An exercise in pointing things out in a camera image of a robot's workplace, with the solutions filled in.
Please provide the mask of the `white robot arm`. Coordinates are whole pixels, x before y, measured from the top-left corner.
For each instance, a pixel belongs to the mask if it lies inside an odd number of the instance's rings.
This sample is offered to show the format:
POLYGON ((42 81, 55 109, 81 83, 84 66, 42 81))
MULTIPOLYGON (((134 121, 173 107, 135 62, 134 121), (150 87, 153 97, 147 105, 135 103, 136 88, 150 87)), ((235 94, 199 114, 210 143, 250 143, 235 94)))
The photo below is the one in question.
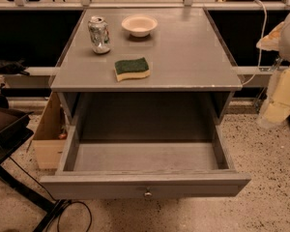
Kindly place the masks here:
POLYGON ((276 51, 278 60, 267 89, 257 123, 269 129, 284 122, 290 115, 290 13, 256 45, 265 51, 276 51))

